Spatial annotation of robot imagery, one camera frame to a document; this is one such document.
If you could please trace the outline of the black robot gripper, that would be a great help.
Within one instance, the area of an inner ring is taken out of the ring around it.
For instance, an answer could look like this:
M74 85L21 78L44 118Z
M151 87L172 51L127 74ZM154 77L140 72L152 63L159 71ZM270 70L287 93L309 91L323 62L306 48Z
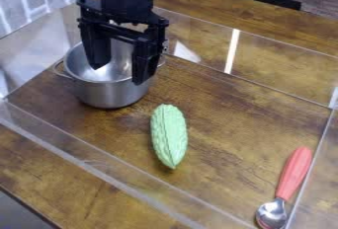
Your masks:
M134 42L132 82L142 85L156 73L170 21L152 11L118 14L106 11L99 0L78 0L80 17L78 26L92 69L111 60L111 39Z

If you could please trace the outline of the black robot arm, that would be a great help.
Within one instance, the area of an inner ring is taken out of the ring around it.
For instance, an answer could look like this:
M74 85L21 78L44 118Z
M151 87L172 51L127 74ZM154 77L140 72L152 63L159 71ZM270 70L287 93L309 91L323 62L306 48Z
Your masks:
M166 50L170 20L154 12L154 0L76 0L78 27L87 62L94 69L111 60L111 39L132 47L132 82L156 73Z

